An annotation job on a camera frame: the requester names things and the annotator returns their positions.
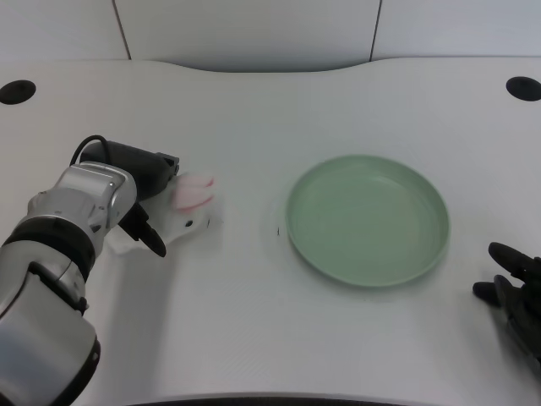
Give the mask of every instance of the white table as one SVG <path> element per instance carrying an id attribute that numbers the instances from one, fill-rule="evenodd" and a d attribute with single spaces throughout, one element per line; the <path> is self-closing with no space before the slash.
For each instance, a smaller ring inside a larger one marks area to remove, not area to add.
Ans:
<path id="1" fill-rule="evenodd" d="M 239 392 L 539 404 L 541 386 L 471 292 L 504 273 L 491 241 L 541 253 L 541 101 L 507 93 L 518 75 L 541 80 L 541 59 L 398 59 L 313 74 L 0 65 L 0 84 L 37 85 L 28 102 L 0 105 L 4 237 L 90 134 L 179 156 L 181 171 L 212 171 L 221 191 L 210 226 L 166 259 L 104 249 L 87 290 L 102 359 L 78 404 Z M 281 218 L 292 182 L 351 153 L 397 159 L 444 196 L 451 247 L 438 270 L 362 289 L 293 254 Z"/>

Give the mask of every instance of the white wall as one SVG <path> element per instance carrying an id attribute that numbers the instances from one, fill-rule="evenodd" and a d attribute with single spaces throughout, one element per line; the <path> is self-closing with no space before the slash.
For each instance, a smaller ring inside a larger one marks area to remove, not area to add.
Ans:
<path id="1" fill-rule="evenodd" d="M 117 0 L 133 59 L 223 71 L 368 62 L 379 0 Z"/>
<path id="2" fill-rule="evenodd" d="M 541 57 L 541 0 L 382 0 L 373 59 Z M 226 71 L 368 62 L 380 0 L 117 0 L 134 59 Z M 0 0 L 0 63 L 126 59 L 113 0 Z"/>
<path id="3" fill-rule="evenodd" d="M 0 62 L 127 57 L 112 0 L 0 0 Z"/>
<path id="4" fill-rule="evenodd" d="M 541 0 L 383 0 L 374 58 L 541 56 Z"/>

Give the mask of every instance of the plate rim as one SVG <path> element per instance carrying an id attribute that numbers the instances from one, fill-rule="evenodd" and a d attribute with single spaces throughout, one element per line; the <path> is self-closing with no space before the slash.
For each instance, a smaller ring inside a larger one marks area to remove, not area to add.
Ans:
<path id="1" fill-rule="evenodd" d="M 340 160 L 348 159 L 348 158 L 376 159 L 376 160 L 380 160 L 380 161 L 389 162 L 389 163 L 391 163 L 393 165 L 398 165 L 399 167 L 404 167 L 404 168 L 406 168 L 406 170 L 412 172 L 414 175 L 418 176 L 424 182 L 426 182 L 428 184 L 428 186 L 435 192 L 436 196 L 440 199 L 440 201 L 441 201 L 441 203 L 443 205 L 443 208 L 444 208 L 445 223 L 446 223 L 446 226 L 447 226 L 447 232 L 445 233 L 445 241 L 442 244 L 442 246 L 441 246 L 440 250 L 438 251 L 438 253 L 432 259 L 432 261 L 427 266 L 424 266 L 423 268 L 421 268 L 420 271 L 416 272 L 414 275 L 410 275 L 408 277 L 404 277 L 403 279 L 396 280 L 396 281 L 393 281 L 393 282 L 390 282 L 390 283 L 383 283 L 383 284 L 382 283 L 377 283 L 377 284 L 374 284 L 374 283 L 356 283 L 356 282 L 352 282 L 351 280 L 348 280 L 345 277 L 338 277 L 337 275 L 334 275 L 334 274 L 329 273 L 328 271 L 324 270 L 322 267 L 316 265 L 312 260 L 310 260 L 309 257 L 306 256 L 300 250 L 300 248 L 298 247 L 298 242 L 295 240 L 295 237 L 294 237 L 293 232 L 292 232 L 292 225 L 291 225 L 291 218 L 290 218 L 291 217 L 290 213 L 291 213 L 291 210 L 292 210 L 291 209 L 292 198 L 293 198 L 295 190 L 297 190 L 298 186 L 303 182 L 303 180 L 305 180 L 312 172 L 317 170 L 319 167 L 322 167 L 322 166 L 327 165 L 329 163 L 332 163 L 334 161 L 340 161 Z M 303 257 L 303 259 L 306 262 L 308 262 L 318 272 L 321 272 L 321 273 L 325 274 L 327 277 L 331 277 L 332 279 L 335 279 L 335 280 L 340 281 L 342 283 L 347 283 L 348 285 L 359 286 L 359 287 L 364 287 L 364 288 L 387 288 L 387 287 L 390 287 L 390 286 L 396 286 L 396 285 L 400 285 L 400 284 L 412 281 L 413 279 L 415 279 L 417 277 L 421 277 L 423 274 L 432 271 L 443 260 L 443 257 L 445 256 L 445 254 L 446 254 L 446 252 L 447 252 L 447 250 L 449 248 L 449 244 L 450 244 L 450 240 L 451 240 L 451 220 L 449 218 L 449 209 L 447 207 L 447 204 L 445 203 L 445 200 L 444 200 L 443 196 L 435 188 L 435 186 L 432 184 L 432 182 L 430 182 L 421 173 L 419 173 L 415 169 L 409 167 L 408 165 L 405 165 L 405 164 L 403 164 L 403 163 L 401 163 L 399 161 L 395 161 L 395 160 L 390 159 L 390 158 L 386 158 L 386 157 L 383 157 L 383 156 L 377 156 L 377 155 L 348 154 L 348 155 L 335 156 L 335 157 L 327 159 L 327 160 L 325 160 L 323 162 L 320 162 L 317 165 L 314 165 L 313 167 L 311 167 L 309 170 L 304 172 L 297 179 L 295 184 L 291 187 L 291 189 L 289 191 L 289 195 L 287 197 L 287 202 L 286 202 L 286 215 L 285 215 L 285 218 L 286 218 L 287 235 L 289 236 L 289 239 L 291 240 L 292 245 L 295 248 L 295 250 L 298 252 L 299 255 L 301 255 Z"/>

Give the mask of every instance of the green plate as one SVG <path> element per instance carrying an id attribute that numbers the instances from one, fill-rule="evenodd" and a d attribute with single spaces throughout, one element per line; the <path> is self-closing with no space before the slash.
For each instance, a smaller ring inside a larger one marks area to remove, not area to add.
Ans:
<path id="1" fill-rule="evenodd" d="M 451 231 L 434 186 L 377 156 L 343 156 L 312 168 L 289 196 L 286 223 L 308 263 L 370 287 L 404 283 L 434 268 Z"/>

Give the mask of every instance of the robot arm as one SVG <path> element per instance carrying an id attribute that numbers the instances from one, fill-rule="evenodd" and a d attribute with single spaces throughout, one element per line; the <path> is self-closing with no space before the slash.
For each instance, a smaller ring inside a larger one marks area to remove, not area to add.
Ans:
<path id="1" fill-rule="evenodd" d="M 166 254 L 138 201 L 165 189 L 178 159 L 107 144 L 32 198 L 0 249 L 1 405 L 71 404 L 93 376 L 100 344 L 83 318 L 85 282 L 113 227 Z"/>

